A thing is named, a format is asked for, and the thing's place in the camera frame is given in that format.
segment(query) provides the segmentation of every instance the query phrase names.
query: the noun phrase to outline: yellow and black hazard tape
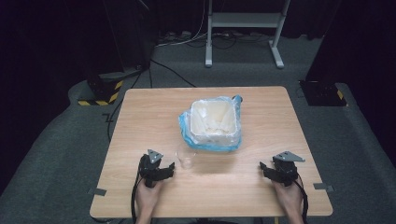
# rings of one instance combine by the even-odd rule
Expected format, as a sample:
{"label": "yellow and black hazard tape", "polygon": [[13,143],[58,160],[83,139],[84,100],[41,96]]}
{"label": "yellow and black hazard tape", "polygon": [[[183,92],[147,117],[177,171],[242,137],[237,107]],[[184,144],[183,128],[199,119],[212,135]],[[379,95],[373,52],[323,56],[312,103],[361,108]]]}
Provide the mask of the yellow and black hazard tape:
{"label": "yellow and black hazard tape", "polygon": [[119,96],[120,88],[122,86],[122,81],[118,82],[115,87],[114,91],[111,92],[112,94],[108,97],[108,100],[78,100],[79,105],[112,105],[116,101],[117,97]]}

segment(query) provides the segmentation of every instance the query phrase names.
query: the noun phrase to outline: blue plastic bag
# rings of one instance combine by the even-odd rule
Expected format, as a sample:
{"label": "blue plastic bag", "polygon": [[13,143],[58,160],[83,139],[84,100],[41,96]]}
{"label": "blue plastic bag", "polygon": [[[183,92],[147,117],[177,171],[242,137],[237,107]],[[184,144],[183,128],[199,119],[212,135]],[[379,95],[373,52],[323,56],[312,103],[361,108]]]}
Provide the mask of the blue plastic bag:
{"label": "blue plastic bag", "polygon": [[189,147],[209,151],[232,151],[242,142],[242,97],[219,96],[198,100],[179,117],[181,135]]}

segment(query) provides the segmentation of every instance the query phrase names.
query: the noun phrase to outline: metal stand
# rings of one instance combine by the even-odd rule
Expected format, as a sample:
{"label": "metal stand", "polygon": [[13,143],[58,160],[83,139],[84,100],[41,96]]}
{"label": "metal stand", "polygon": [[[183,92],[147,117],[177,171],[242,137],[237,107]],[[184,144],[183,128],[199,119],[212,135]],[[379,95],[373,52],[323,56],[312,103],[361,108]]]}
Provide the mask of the metal stand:
{"label": "metal stand", "polygon": [[274,40],[269,41],[271,51],[274,55],[276,67],[284,68],[277,43],[282,32],[283,24],[285,22],[287,12],[289,9],[290,0],[285,1],[281,13],[217,13],[212,12],[212,1],[209,0],[208,18],[207,18],[207,41],[205,66],[211,67],[212,61],[212,28],[213,27],[261,27],[261,28],[276,28]]}

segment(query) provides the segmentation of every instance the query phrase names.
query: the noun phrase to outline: shelf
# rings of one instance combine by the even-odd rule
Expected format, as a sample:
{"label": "shelf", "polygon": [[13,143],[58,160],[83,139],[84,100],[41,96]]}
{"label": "shelf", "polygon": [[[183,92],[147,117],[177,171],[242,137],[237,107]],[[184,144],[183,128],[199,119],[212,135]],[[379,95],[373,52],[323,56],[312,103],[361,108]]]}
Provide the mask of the shelf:
{"label": "shelf", "polygon": [[276,28],[280,13],[213,13],[212,27]]}

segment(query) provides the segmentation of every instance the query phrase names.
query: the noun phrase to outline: human hand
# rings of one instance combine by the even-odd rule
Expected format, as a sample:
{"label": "human hand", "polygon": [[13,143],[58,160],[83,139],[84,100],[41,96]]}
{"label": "human hand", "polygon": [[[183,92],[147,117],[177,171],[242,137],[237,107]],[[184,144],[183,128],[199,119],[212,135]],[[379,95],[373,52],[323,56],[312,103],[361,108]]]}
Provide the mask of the human hand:
{"label": "human hand", "polygon": [[[293,182],[285,187],[283,184],[271,180],[276,190],[277,199],[288,217],[289,224],[304,223],[302,213],[303,194],[300,188]],[[301,179],[297,178],[297,183],[301,186]]]}
{"label": "human hand", "polygon": [[163,181],[158,181],[156,185],[151,189],[146,187],[146,179],[142,179],[137,186],[136,190],[136,202],[139,208],[139,215],[137,217],[137,224],[150,223],[152,211],[158,202],[160,197],[160,191],[163,187]]}

